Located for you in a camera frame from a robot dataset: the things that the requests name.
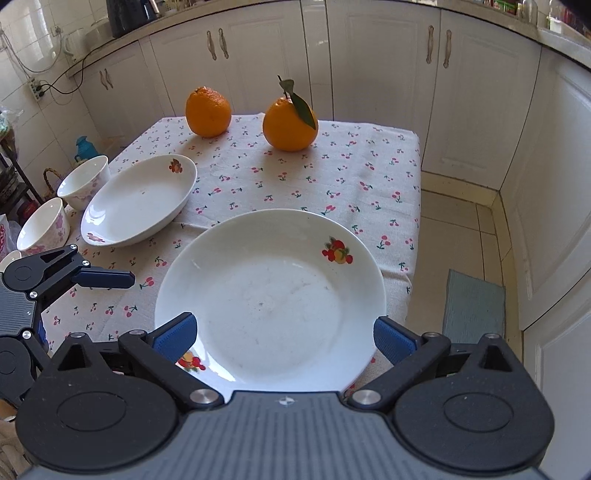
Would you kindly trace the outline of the blue thermos jug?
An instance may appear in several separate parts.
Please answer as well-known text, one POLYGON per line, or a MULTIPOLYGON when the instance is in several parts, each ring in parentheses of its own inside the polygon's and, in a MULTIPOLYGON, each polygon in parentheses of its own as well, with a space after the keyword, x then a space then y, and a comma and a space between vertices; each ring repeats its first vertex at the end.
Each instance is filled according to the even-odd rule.
POLYGON ((82 163, 99 155, 95 146, 86 136, 80 136, 76 140, 77 153, 74 156, 76 163, 82 163))

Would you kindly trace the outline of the wicker basket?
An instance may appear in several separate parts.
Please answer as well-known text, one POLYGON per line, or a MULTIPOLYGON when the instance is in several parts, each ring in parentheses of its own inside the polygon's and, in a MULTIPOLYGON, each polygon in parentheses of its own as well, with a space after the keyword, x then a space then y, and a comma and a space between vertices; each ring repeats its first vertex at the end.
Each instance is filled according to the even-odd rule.
POLYGON ((47 187, 47 192, 44 194, 45 200, 50 200, 57 196, 57 190, 63 181, 64 177, 54 168, 47 167, 42 173, 43 181, 47 187))

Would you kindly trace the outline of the bumpy orange without leaf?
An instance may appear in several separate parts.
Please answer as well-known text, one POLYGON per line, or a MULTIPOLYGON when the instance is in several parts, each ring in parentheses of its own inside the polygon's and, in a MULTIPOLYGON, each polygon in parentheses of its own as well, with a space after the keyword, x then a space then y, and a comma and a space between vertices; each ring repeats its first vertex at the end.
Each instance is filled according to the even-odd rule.
POLYGON ((228 130, 231 107, 223 95, 201 86, 188 96, 185 102, 185 118, 194 134, 214 138, 228 130))

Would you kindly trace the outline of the white floral bowl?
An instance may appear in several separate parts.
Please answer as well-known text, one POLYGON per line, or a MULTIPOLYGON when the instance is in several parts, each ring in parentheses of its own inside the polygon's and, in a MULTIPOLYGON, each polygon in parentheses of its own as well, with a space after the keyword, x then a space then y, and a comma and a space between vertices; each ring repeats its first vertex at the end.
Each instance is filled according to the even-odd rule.
POLYGON ((60 248, 66 244, 69 234, 63 201, 53 198, 26 221, 17 238, 17 249, 28 256, 60 248))
POLYGON ((76 167, 60 183, 57 196, 75 211, 83 212, 109 180, 108 157, 98 155, 76 167))
POLYGON ((1 261, 0 261, 0 272, 4 273, 7 267, 16 260, 22 258, 22 254, 18 250, 13 250, 9 252, 1 261))

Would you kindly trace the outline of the grey floor mat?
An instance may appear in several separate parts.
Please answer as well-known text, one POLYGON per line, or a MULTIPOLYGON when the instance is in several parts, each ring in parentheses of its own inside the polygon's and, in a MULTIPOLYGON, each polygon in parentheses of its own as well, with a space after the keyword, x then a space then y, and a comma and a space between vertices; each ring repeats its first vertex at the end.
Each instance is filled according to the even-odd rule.
POLYGON ((477 343, 485 334, 505 335, 505 288, 450 270, 443 334, 455 343, 477 343))

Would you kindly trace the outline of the white electric kettle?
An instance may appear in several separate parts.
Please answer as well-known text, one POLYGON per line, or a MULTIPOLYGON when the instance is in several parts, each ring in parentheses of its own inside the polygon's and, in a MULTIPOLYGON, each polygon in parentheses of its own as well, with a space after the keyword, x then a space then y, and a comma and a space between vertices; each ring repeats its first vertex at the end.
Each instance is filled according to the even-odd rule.
POLYGON ((85 30, 79 28, 67 34, 63 40, 63 50, 73 63, 83 60, 89 53, 85 30))

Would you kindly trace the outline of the white deep plate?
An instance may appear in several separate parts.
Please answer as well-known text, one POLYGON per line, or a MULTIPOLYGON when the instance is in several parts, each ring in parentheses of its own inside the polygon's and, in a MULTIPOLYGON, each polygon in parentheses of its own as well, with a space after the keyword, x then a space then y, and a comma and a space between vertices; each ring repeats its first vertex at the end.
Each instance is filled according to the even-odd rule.
POLYGON ((82 239, 96 247, 124 247, 149 238, 180 213, 197 177, 197 166, 183 155, 139 161, 92 198, 81 219, 82 239))
POLYGON ((224 398, 341 392, 375 354, 387 295, 352 232, 315 213, 270 209, 208 229, 171 263, 154 322, 184 312, 197 320, 195 377, 224 398))

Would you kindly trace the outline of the orange with green leaf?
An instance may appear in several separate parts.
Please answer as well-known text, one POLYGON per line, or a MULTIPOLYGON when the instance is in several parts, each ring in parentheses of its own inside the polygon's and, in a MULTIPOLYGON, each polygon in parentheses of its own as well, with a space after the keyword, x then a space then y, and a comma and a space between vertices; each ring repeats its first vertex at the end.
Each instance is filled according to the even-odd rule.
POLYGON ((263 116, 263 136, 273 148, 283 152, 307 149, 318 136, 318 118, 308 102, 294 92, 293 79, 277 79, 283 96, 263 116))

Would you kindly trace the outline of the white power strip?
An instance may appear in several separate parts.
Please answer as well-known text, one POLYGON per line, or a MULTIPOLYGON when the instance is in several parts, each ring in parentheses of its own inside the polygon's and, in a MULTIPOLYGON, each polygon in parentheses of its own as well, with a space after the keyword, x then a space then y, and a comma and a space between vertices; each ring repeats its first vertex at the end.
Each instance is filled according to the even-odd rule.
POLYGON ((45 85, 36 78, 30 78, 27 85, 35 101, 40 102, 45 95, 45 85))

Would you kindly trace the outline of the cherry print tablecloth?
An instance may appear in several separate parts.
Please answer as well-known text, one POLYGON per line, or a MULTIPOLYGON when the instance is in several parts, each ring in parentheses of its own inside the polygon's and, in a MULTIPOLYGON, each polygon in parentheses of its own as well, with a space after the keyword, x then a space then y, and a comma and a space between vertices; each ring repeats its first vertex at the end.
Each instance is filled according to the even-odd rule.
MULTIPOLYGON (((238 116, 212 140, 190 133, 178 117, 155 123, 110 165, 113 176, 153 156, 193 160, 198 177, 181 212, 162 230, 128 247, 96 247, 71 235, 93 265, 128 270, 127 290, 74 287, 44 312, 51 350, 83 332, 113 341, 131 329, 152 331, 160 284, 182 250, 233 217, 270 209, 325 216, 372 253, 386 288, 385 315, 404 322, 416 271, 421 210, 420 141, 410 131, 370 124, 324 122, 311 147, 284 153, 266 142, 259 115, 238 116)), ((389 362, 375 351, 351 386, 379 376, 389 362)))

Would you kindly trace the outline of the black air fryer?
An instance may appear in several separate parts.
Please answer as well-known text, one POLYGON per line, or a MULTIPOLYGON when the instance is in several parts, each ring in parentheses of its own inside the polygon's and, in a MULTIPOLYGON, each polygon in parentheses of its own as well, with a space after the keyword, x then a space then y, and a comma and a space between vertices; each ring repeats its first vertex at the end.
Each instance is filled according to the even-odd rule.
POLYGON ((120 38, 160 16, 155 0, 107 0, 106 8, 114 38, 120 38))

